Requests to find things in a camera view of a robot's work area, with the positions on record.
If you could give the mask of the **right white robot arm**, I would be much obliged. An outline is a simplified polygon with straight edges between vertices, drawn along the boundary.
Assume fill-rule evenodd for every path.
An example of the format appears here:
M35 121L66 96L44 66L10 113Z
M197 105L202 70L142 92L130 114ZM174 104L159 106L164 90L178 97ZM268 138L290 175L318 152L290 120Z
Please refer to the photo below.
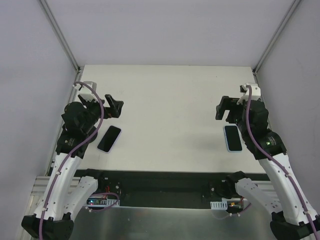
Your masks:
M242 171L229 174L220 183L217 195L231 199L243 197L270 216L270 228L278 240L301 240L310 235L320 238L320 215L304 195L290 165L280 136L268 128L269 115L260 100L240 100L223 96L216 106L216 120L228 111L226 122L240 131L247 149L267 174L277 200L263 192Z

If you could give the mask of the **purple case smartphone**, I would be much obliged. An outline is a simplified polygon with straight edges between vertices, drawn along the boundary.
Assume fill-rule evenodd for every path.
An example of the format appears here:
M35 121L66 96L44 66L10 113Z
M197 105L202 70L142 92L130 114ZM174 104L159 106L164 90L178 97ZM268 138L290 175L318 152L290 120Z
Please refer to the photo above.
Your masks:
M109 153L118 137L120 136L121 132L122 130L120 128L111 125L97 145L97 149L104 153Z

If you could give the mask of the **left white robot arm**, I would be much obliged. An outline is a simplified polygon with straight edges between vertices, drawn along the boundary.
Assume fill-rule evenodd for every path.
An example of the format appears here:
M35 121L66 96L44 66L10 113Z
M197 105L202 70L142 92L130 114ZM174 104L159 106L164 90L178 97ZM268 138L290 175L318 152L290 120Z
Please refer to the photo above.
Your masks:
M104 99L81 93L79 101L69 103L62 114L63 126L55 149L52 173L34 213L25 215L21 226L39 240L68 240L79 211L92 194L102 194L106 183L98 174L82 176L70 191L74 175L88 145L98 134L103 120L119 118L124 102L110 94Z

